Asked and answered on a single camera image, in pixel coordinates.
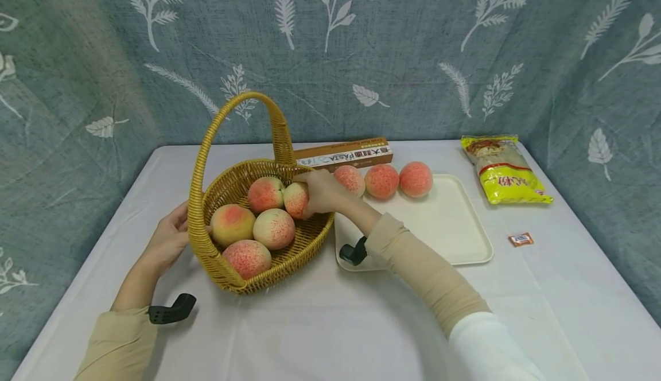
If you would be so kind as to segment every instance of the beige sleeve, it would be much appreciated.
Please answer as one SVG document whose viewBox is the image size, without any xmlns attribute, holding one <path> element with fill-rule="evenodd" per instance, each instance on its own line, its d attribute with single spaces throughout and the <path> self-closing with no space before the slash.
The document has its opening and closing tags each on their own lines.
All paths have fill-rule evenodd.
<svg viewBox="0 0 661 381">
<path fill-rule="evenodd" d="M 148 308 L 104 312 L 74 381 L 140 381 L 156 341 Z"/>
<path fill-rule="evenodd" d="M 434 313 L 445 337 L 463 317 L 490 312 L 487 303 L 442 256 L 384 213 L 365 242 L 368 254 L 399 275 Z"/>
</svg>

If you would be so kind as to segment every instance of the artificial peach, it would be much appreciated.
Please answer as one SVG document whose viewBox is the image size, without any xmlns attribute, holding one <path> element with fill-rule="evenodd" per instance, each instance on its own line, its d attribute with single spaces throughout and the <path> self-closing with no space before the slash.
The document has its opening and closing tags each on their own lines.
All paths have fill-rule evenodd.
<svg viewBox="0 0 661 381">
<path fill-rule="evenodd" d="M 376 199 L 387 199 L 395 194 L 399 173 L 390 164 L 377 164 L 365 175 L 365 189 Z"/>
<path fill-rule="evenodd" d="M 271 267 L 269 250 L 261 243 L 251 239 L 232 243 L 223 251 L 223 258 L 244 279 L 256 277 Z"/>
<path fill-rule="evenodd" d="M 232 243 L 252 239 L 252 227 L 255 215 L 238 204 L 226 204 L 211 216 L 211 236 L 218 245 L 230 246 Z"/>
<path fill-rule="evenodd" d="M 434 185 L 434 176 L 429 166 L 422 162 L 411 162 L 399 172 L 401 190 L 414 199 L 425 196 Z"/>
<path fill-rule="evenodd" d="M 308 185 L 297 181 L 287 186 L 283 194 L 285 209 L 294 219 L 303 219 L 303 211 L 309 199 Z"/>
<path fill-rule="evenodd" d="M 352 165 L 341 165 L 332 175 L 354 195 L 361 197 L 365 193 L 365 178 Z"/>
<path fill-rule="evenodd" d="M 252 228 L 255 240 L 274 251 L 291 243 L 296 231 L 291 216 L 282 209 L 269 209 L 257 216 Z"/>
<path fill-rule="evenodd" d="M 282 192 L 285 186 L 278 177 L 258 178 L 248 189 L 248 204 L 253 212 L 282 207 Z"/>
</svg>

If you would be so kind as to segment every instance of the small packet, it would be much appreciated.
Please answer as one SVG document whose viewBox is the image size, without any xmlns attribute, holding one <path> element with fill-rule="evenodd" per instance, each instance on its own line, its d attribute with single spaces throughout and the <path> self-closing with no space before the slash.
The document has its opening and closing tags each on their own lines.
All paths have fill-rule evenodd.
<svg viewBox="0 0 661 381">
<path fill-rule="evenodd" d="M 487 200 L 500 203 L 551 203 L 553 198 L 519 153 L 517 136 L 461 137 Z"/>
</svg>

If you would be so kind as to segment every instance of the basket handle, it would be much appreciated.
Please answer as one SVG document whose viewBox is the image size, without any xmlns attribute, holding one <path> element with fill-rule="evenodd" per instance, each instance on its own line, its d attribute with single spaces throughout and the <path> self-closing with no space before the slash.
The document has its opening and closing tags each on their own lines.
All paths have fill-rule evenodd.
<svg viewBox="0 0 661 381">
<path fill-rule="evenodd" d="M 213 138 L 218 132 L 218 128 L 222 121 L 225 120 L 227 115 L 239 104 L 248 99 L 258 99 L 265 104 L 269 110 L 269 117 L 271 119 L 271 135 L 273 135 L 273 153 L 275 161 L 280 164 L 296 165 L 296 159 L 293 157 L 293 146 L 291 145 L 291 136 L 285 116 L 280 111 L 279 107 L 262 93 L 256 91 L 247 91 L 246 93 L 236 95 L 233 99 L 221 108 L 218 114 L 214 117 L 207 133 L 204 135 L 203 143 L 200 146 L 200 151 L 197 154 L 195 168 L 193 169 L 193 178 L 190 184 L 190 196 L 188 199 L 188 234 L 191 237 L 191 246 L 197 253 L 210 256 L 210 258 L 217 258 L 220 255 L 216 246 L 213 245 L 209 238 L 209 233 L 204 224 L 204 202 L 203 202 L 203 180 L 204 168 L 206 167 L 207 157 L 209 156 L 209 148 L 213 142 Z"/>
</svg>

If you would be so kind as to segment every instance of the white sleeve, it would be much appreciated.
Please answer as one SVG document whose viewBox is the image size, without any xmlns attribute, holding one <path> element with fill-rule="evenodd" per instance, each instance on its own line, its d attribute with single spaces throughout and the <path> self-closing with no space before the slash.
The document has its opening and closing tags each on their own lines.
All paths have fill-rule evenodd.
<svg viewBox="0 0 661 381">
<path fill-rule="evenodd" d="M 461 319 L 449 344 L 473 381 L 546 381 L 493 313 L 476 312 Z"/>
</svg>

